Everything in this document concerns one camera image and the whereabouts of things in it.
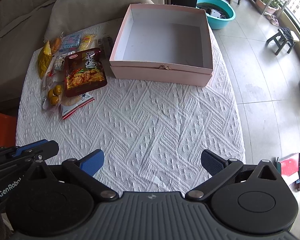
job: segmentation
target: orange container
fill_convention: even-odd
[[[15,117],[0,113],[0,147],[16,145],[17,120]]]

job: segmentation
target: blue snack package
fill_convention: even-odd
[[[61,42],[59,54],[76,51],[80,44],[81,35],[82,35],[82,31],[76,32],[76,33],[73,33],[73,34],[70,34],[70,35],[64,37],[63,41]]]

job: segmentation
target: potted plant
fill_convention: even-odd
[[[269,0],[256,0],[256,4],[263,10],[268,1]],[[274,14],[279,9],[279,4],[280,0],[272,0],[266,12],[269,14]]]

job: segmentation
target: green plant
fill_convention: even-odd
[[[261,1],[266,4],[269,0],[261,0]],[[280,0],[272,0],[269,6],[274,9],[277,9],[279,7],[280,2],[281,2]]]

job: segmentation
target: tile floor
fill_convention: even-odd
[[[288,46],[278,56],[277,46],[265,41],[277,27],[248,1],[231,6],[235,20],[214,30],[237,101],[246,163],[274,160],[300,152],[300,61]],[[300,239],[300,192],[292,190],[299,213],[291,232]]]

